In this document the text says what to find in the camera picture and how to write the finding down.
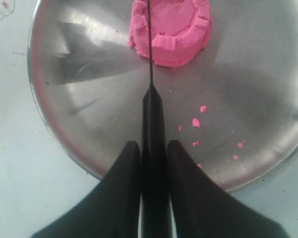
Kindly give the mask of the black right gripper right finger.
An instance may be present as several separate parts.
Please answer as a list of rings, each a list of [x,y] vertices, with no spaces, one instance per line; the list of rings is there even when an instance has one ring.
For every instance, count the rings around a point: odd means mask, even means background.
[[[234,195],[211,181],[180,142],[169,142],[167,159],[178,237],[298,238],[298,154]]]

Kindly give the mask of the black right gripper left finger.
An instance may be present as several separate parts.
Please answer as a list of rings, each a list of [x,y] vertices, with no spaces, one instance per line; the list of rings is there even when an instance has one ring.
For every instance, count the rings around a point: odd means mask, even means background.
[[[33,237],[136,238],[140,195],[140,149],[128,141],[91,193]]]

